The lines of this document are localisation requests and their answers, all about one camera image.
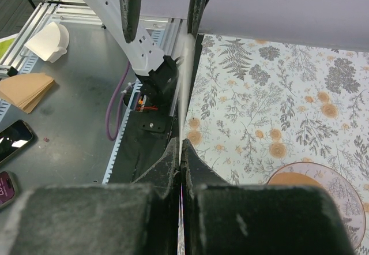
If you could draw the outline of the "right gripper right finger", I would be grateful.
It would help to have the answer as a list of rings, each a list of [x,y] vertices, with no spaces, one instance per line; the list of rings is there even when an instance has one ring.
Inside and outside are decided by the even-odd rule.
[[[187,254],[354,254],[328,192],[309,185],[232,185],[182,142]]]

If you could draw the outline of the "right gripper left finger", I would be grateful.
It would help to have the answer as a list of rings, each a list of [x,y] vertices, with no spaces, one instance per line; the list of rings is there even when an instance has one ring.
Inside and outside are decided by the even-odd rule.
[[[179,143],[132,183],[43,186],[23,193],[2,254],[176,254]]]

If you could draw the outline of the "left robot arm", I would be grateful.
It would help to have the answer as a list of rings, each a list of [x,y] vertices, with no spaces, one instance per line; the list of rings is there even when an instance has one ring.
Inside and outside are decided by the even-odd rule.
[[[83,0],[99,17],[127,56],[142,84],[141,92],[155,106],[169,103],[178,80],[174,59],[139,24],[142,0]]]

